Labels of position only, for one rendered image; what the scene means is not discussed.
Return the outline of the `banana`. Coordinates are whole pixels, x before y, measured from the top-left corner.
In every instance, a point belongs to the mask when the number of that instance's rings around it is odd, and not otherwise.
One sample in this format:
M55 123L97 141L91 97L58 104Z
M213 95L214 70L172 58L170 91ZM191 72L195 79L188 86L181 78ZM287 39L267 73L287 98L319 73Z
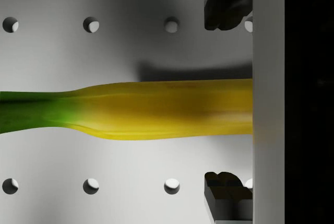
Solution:
M251 79L123 82L0 92L0 134L63 127L111 140L253 132Z

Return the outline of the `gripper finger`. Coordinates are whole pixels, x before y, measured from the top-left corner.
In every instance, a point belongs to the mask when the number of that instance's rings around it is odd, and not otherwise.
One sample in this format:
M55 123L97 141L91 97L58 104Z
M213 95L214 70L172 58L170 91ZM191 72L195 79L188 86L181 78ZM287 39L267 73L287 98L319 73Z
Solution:
M252 220L253 192L230 172L207 172L204 196L213 220Z
M253 11L253 0L207 0L206 30L232 30Z

